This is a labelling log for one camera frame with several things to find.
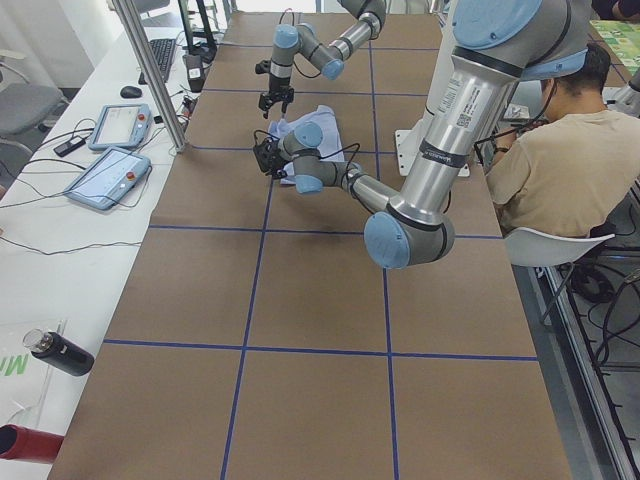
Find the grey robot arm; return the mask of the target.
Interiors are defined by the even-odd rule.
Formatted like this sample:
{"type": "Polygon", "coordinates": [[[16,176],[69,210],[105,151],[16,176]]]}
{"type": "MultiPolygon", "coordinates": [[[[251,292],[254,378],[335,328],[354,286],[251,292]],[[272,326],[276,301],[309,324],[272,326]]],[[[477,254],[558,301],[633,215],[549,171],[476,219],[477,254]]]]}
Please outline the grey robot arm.
{"type": "Polygon", "coordinates": [[[504,112],[508,89],[579,70],[590,16],[586,1],[452,2],[441,45],[452,71],[400,190],[322,155],[314,122],[256,142],[259,168],[275,179],[291,177],[301,194],[326,187],[349,192],[370,212],[364,241],[379,266],[437,261],[455,237],[444,203],[474,144],[504,112]]]}
{"type": "Polygon", "coordinates": [[[362,45],[379,37],[386,21],[387,7],[384,1],[342,1],[356,22],[330,44],[323,44],[312,25],[280,24],[273,35],[271,57],[255,65],[257,74],[269,76],[269,89],[260,94],[258,107],[264,117],[277,103],[285,112],[294,101],[295,91],[291,75],[297,55],[303,56],[324,77],[334,80],[344,70],[345,62],[362,45]]]}

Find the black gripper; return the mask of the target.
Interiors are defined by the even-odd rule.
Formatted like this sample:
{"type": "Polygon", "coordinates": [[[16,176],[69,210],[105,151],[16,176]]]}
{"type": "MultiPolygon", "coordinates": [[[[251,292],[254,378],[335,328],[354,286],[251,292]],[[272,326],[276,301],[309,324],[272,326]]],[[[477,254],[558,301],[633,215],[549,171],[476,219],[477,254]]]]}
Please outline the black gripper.
{"type": "Polygon", "coordinates": [[[265,119],[277,103],[281,103],[281,113],[285,115],[288,106],[294,101],[295,91],[290,85],[292,69],[292,64],[281,65],[274,60],[262,60],[255,65],[256,74],[269,75],[268,91],[260,94],[258,103],[265,119]]]}
{"type": "Polygon", "coordinates": [[[264,130],[254,130],[253,139],[252,150],[261,172],[271,178],[285,178],[286,160],[279,148],[280,138],[264,130]]]}

